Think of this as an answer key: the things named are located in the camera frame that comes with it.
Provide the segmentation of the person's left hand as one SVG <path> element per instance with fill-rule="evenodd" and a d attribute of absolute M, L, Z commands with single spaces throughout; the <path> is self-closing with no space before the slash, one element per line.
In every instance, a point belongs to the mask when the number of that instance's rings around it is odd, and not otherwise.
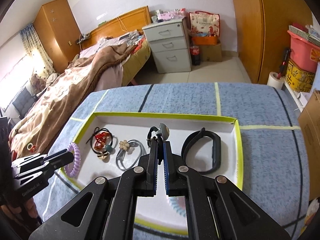
<path fill-rule="evenodd" d="M 27 214 L 29 215 L 29 217 L 37 218 L 39 216 L 37 208 L 36 208 L 36 204 L 35 204 L 33 198 L 30 198 L 28 201 L 26 201 L 23 204 L 23 207 L 27 211 Z M 19 207 L 12 207 L 10 205 L 1 205 L 1 210 L 10 219 L 15 219 L 16 215 L 22 212 L 22 208 L 20 206 Z"/>

